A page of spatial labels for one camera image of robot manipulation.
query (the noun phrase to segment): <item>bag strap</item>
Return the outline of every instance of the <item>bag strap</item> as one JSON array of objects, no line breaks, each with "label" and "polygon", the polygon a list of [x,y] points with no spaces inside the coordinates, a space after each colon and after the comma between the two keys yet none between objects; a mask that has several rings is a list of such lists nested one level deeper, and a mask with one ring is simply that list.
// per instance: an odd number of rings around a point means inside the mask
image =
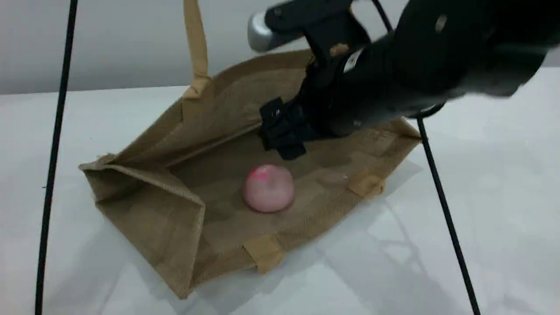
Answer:
[{"label": "bag strap", "polygon": [[204,89],[212,83],[212,79],[208,76],[208,48],[198,0],[183,0],[183,13],[194,72],[193,82],[183,93],[183,98],[199,99]]}]

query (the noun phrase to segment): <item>burlap bag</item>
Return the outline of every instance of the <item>burlap bag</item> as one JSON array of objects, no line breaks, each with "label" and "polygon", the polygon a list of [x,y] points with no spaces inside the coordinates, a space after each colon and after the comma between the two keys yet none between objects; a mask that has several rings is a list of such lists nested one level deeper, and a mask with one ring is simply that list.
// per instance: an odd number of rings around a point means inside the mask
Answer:
[{"label": "burlap bag", "polygon": [[[99,210],[179,298],[243,268],[266,272],[289,251],[330,229],[420,142],[402,119],[343,139],[307,143],[283,161],[257,136],[259,108],[293,97],[312,55],[269,54],[207,75],[197,0],[184,0],[194,79],[184,95],[126,149],[80,166]],[[256,165],[287,167],[296,198],[286,211],[244,204],[244,176]]]}]

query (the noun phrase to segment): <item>black cable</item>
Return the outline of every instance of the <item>black cable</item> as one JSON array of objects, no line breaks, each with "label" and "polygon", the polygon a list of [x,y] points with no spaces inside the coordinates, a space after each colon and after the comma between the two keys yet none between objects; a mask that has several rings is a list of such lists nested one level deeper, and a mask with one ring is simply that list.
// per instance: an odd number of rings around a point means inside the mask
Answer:
[{"label": "black cable", "polygon": [[[383,9],[383,6],[379,0],[372,0],[383,24],[387,28],[387,32],[393,31],[393,27]],[[428,136],[426,134],[426,129],[424,128],[424,118],[434,115],[439,112],[445,103],[437,104],[425,112],[420,112],[414,117],[418,121],[418,129],[420,130],[420,136],[422,138],[422,145],[424,146],[424,152],[426,153],[426,159],[428,160],[428,165],[430,166],[430,171],[432,172],[433,182],[436,185],[437,196],[440,199],[441,208],[444,211],[445,222],[447,224],[447,229],[449,230],[449,235],[451,236],[451,242],[453,243],[453,249],[455,250],[455,255],[457,256],[457,261],[459,263],[459,268],[461,269],[461,274],[463,276],[463,282],[465,282],[466,293],[469,295],[470,306],[473,310],[474,315],[480,315],[480,309],[478,307],[477,297],[474,294],[473,283],[470,280],[469,271],[466,267],[465,257],[463,256],[463,251],[459,244],[459,238],[457,237],[457,232],[455,231],[455,226],[453,225],[453,220],[451,219],[451,212],[449,211],[449,205],[447,204],[447,199],[445,198],[444,188],[441,185],[440,176],[437,172],[436,162],[433,159],[432,150],[430,149],[430,143],[428,142]]]},{"label": "black cable", "polygon": [[444,106],[445,103],[439,103],[437,105],[430,107],[429,109],[423,110],[414,115],[407,116],[407,118],[411,118],[411,119],[428,118],[430,116],[437,114]]},{"label": "black cable", "polygon": [[35,314],[43,313],[43,289],[45,281],[46,246],[49,237],[50,210],[53,202],[54,176],[57,172],[58,147],[60,145],[60,132],[62,130],[62,117],[66,91],[68,90],[68,75],[70,73],[70,58],[72,57],[72,43],[74,40],[74,25],[76,24],[76,11],[78,0],[70,1],[68,25],[66,28],[66,43],[64,45],[64,60],[62,62],[62,75],[58,90],[57,113],[54,121],[53,144],[50,149],[49,173],[46,179],[45,203],[43,207],[43,222],[41,223],[41,241],[39,244],[39,263],[37,265],[37,285],[35,289]]},{"label": "black cable", "polygon": [[381,3],[379,3],[379,0],[371,0],[371,1],[374,3],[375,8],[379,12],[379,16],[381,16],[381,20],[383,21],[383,24],[385,25],[387,32],[393,31],[393,26],[391,25],[391,21],[389,21],[389,17],[387,16],[387,13],[385,13],[385,9],[383,9]]},{"label": "black cable", "polygon": [[424,128],[424,120],[420,117],[417,119],[417,122],[418,129],[420,130],[420,136],[422,137],[424,152],[426,153],[426,159],[428,160],[428,165],[430,166],[430,171],[432,172],[433,183],[436,185],[437,196],[440,199],[441,208],[444,211],[447,229],[449,230],[451,242],[453,243],[453,249],[455,250],[455,255],[457,256],[457,261],[459,262],[459,268],[461,269],[461,274],[463,275],[466,292],[469,295],[470,306],[473,309],[473,313],[475,315],[479,315],[480,309],[478,308],[477,297],[474,294],[473,283],[470,280],[469,271],[466,268],[465,257],[463,257],[463,251],[459,245],[459,238],[457,237],[457,232],[455,231],[455,226],[453,225],[453,220],[451,219],[451,213],[449,211],[449,205],[447,205],[447,199],[445,198],[444,188],[441,185],[440,176],[437,173],[436,162],[433,159],[430,143],[428,142],[428,136],[426,135],[426,129]]}]

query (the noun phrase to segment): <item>pink object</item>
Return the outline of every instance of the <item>pink object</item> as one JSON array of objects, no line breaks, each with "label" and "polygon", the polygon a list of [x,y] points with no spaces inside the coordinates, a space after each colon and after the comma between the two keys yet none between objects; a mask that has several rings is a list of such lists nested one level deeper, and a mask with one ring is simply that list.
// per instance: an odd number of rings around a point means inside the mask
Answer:
[{"label": "pink object", "polygon": [[274,165],[254,168],[245,179],[243,198],[251,208],[259,212],[285,209],[294,198],[290,171]]}]

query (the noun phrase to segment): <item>white wall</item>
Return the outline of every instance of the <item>white wall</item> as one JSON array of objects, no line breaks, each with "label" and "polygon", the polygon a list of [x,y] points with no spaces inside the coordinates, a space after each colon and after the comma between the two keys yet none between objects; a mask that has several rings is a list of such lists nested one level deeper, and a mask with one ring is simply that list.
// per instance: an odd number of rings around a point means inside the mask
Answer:
[{"label": "white wall", "polygon": [[[254,11],[279,0],[203,0],[211,74],[255,54],[246,41]],[[396,24],[407,0],[382,0]],[[58,89],[69,0],[0,2],[0,94]],[[373,5],[355,13],[375,38],[384,28]],[[305,41],[284,49],[303,48]],[[560,52],[546,64],[560,65]],[[80,0],[70,89],[187,85],[191,67],[182,0]]]}]

